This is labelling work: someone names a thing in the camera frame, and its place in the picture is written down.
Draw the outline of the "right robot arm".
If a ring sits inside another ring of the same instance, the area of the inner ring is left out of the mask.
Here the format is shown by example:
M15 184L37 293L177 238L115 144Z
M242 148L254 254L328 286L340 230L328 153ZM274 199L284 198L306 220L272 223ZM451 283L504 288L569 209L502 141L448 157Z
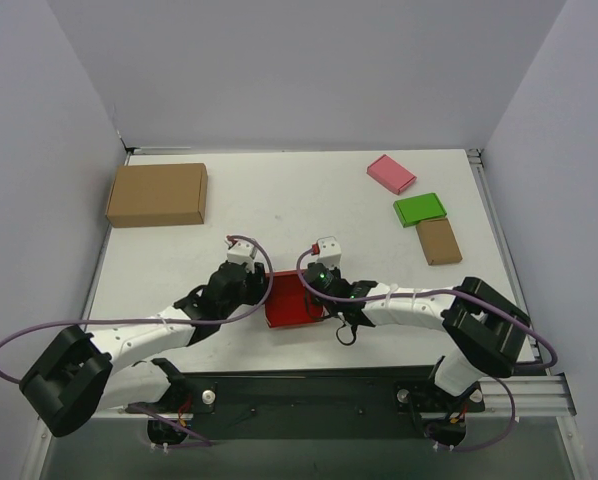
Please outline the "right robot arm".
M311 263L301 274L328 314L352 329L417 327L448 334L454 343L433 370L434 386L453 397L485 376L508 378L525 342L525 314L475 277L456 290L415 290L376 281L348 282L336 268Z

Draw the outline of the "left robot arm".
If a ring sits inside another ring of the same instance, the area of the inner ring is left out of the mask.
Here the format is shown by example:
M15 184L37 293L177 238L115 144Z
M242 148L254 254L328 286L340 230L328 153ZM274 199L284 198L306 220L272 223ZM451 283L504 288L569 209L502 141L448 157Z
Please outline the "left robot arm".
M153 403L175 410L183 402L184 377L159 354L206 340L240 307L257 310L273 281L273 270L260 262L226 261L206 284L155 317L105 321L91 332L67 326L24 374L19 389L56 437L116 406Z

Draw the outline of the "red paper box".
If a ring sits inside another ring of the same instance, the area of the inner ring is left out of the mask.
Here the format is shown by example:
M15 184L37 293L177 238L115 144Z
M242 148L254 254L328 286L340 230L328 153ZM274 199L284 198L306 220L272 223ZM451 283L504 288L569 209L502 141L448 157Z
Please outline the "red paper box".
M274 274L264 310L271 329L313 325L325 318L323 308L304 289L295 271Z

